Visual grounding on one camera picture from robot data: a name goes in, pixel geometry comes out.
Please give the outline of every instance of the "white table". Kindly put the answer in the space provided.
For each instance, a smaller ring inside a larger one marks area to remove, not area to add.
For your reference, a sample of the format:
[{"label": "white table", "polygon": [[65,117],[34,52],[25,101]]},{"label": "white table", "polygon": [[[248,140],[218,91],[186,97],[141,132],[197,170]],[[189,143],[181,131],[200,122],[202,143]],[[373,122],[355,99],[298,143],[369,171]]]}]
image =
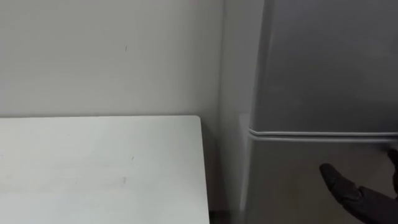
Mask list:
[{"label": "white table", "polygon": [[200,119],[0,119],[0,223],[208,224]]}]

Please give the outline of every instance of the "refrigerator door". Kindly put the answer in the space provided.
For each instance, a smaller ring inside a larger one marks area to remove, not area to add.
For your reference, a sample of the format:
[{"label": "refrigerator door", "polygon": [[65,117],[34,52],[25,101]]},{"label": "refrigerator door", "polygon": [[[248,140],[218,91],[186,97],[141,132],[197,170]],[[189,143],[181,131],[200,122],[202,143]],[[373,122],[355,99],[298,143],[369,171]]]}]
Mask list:
[{"label": "refrigerator door", "polygon": [[396,136],[398,1],[266,0],[251,132]]},{"label": "refrigerator door", "polygon": [[247,224],[353,224],[331,196],[319,165],[333,164],[343,175],[396,197],[393,165],[380,144],[252,141],[243,219]]}]

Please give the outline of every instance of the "finger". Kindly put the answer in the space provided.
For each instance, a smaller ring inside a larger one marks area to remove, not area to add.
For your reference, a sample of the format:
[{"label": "finger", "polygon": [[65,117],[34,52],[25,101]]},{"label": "finger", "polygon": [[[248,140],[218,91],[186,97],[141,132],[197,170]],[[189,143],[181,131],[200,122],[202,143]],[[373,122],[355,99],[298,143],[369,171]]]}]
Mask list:
[{"label": "finger", "polygon": [[319,170],[332,196],[339,203],[344,200],[359,200],[361,194],[355,183],[343,177],[332,165],[322,164]]},{"label": "finger", "polygon": [[398,169],[398,151],[395,149],[388,150],[388,158],[390,158],[395,168]]}]

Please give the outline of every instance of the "refrigerator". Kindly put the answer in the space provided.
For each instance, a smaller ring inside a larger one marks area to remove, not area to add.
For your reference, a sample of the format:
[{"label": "refrigerator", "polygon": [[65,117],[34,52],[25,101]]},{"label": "refrigerator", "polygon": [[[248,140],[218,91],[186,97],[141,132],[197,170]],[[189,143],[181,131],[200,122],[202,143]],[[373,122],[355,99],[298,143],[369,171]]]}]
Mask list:
[{"label": "refrigerator", "polygon": [[318,167],[396,197],[398,2],[226,0],[220,157],[232,223],[360,223]]}]

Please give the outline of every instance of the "gloved hand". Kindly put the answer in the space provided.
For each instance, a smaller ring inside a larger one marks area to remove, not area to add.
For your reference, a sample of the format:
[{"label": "gloved hand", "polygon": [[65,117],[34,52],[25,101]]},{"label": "gloved hand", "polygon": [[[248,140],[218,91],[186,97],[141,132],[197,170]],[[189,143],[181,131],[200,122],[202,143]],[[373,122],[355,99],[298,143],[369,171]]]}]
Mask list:
[{"label": "gloved hand", "polygon": [[[398,152],[389,150],[395,166],[394,190],[398,193]],[[332,196],[343,208],[366,224],[398,224],[398,200],[355,183],[343,177],[332,165],[322,164],[320,172]]]}]

